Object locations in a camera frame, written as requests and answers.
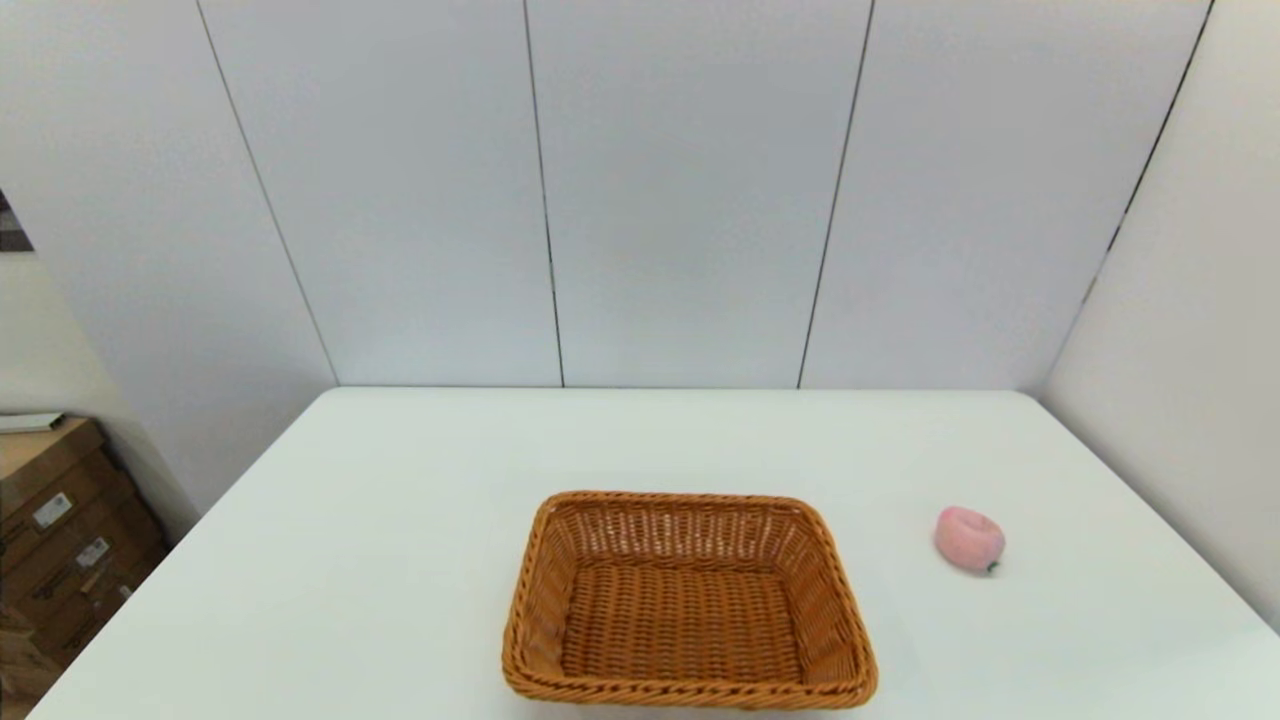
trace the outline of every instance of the pink apple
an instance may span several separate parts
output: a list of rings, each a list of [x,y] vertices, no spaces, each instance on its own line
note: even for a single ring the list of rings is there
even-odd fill
[[[1005,533],[982,512],[951,506],[938,515],[933,542],[952,564],[974,573],[989,573],[1005,551]]]

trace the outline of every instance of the white sticker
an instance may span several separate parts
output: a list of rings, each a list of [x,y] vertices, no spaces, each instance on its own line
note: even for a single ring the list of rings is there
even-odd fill
[[[72,500],[67,497],[65,492],[60,492],[55,495],[52,500],[41,505],[40,510],[32,512],[31,519],[35,520],[37,525],[40,525],[41,530],[44,530],[49,525],[56,523],[58,519],[65,515],[67,511],[70,509],[72,509]]]
[[[76,556],[76,562],[79,562],[81,568],[92,568],[95,562],[106,555],[108,550],[111,550],[111,546],[106,542],[106,538],[97,538]]]

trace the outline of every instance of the woven basket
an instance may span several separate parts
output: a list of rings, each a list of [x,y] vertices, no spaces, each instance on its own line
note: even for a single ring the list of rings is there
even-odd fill
[[[616,705],[854,707],[877,680],[822,518],[714,495],[544,502],[502,669],[534,700]]]

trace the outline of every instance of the cardboard box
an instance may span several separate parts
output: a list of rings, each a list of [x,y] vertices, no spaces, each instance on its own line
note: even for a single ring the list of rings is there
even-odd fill
[[[33,667],[0,666],[0,684],[14,697],[41,697],[54,687],[61,673]]]
[[[45,433],[0,436],[0,520],[104,442],[86,418],[67,418]]]
[[[52,534],[110,487],[119,470],[101,450],[90,452],[65,473],[54,478],[18,509],[5,506],[0,521],[0,573],[24,560],[45,537]]]
[[[129,498],[114,512],[83,532],[79,524],[100,512],[99,503],[110,507],[109,497],[99,498],[14,568],[0,591],[0,628],[40,628],[99,573],[132,568],[160,542],[160,528],[151,512],[132,496],[128,479],[122,479]]]
[[[63,603],[40,629],[0,630],[0,666],[67,669],[164,560],[165,552],[163,544],[155,544],[127,570],[104,569],[86,583],[86,592]]]

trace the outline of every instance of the white table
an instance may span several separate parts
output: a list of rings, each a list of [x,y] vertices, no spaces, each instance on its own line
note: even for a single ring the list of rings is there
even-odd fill
[[[31,717],[771,716],[506,687],[534,510],[573,488],[817,507],[881,685],[815,717],[1280,717],[1280,638],[1024,396],[394,388],[317,400]],[[948,503],[1004,525],[993,578],[937,556]]]

